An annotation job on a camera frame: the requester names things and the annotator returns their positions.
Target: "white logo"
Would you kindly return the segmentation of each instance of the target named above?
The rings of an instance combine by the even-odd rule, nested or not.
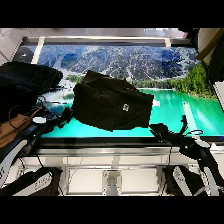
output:
[[[128,104],[124,104],[123,110],[128,111],[129,110],[129,105]]]

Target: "green forest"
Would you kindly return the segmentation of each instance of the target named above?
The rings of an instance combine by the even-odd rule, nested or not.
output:
[[[83,76],[68,75],[66,80],[81,83]],[[131,80],[136,88],[173,89],[182,93],[190,93],[204,98],[216,98],[212,86],[209,84],[203,65],[195,66],[186,78],[172,78],[163,81],[152,79]]]

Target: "landscape print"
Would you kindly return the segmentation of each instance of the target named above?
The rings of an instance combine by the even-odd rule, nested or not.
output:
[[[206,72],[195,60],[196,50],[185,47],[44,45],[38,64],[63,72],[62,89],[45,94],[49,109],[60,114],[71,106],[73,88],[88,70],[126,79],[140,91],[153,94],[154,106],[150,123],[165,123],[179,131],[181,117],[189,117],[189,130],[202,129],[205,136],[224,134],[224,114],[209,84]],[[73,119],[63,129],[45,137],[150,137],[149,129],[108,132]]]

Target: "brown object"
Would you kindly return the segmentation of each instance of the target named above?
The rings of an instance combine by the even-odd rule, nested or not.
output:
[[[26,128],[32,122],[33,116],[39,110],[40,109],[37,109],[30,117],[18,114],[15,118],[12,118],[10,122],[15,128],[12,127],[9,121],[3,123],[0,126],[0,148],[9,144],[16,137],[19,131]]]
[[[207,46],[196,56],[197,60],[203,60],[211,50],[218,44],[220,38],[224,34],[224,28],[220,29],[219,32],[211,39]]]

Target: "mountain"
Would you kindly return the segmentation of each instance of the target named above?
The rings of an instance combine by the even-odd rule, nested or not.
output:
[[[196,51],[183,47],[44,45],[38,64],[68,74],[93,70],[115,78],[167,79],[185,77],[198,64]]]

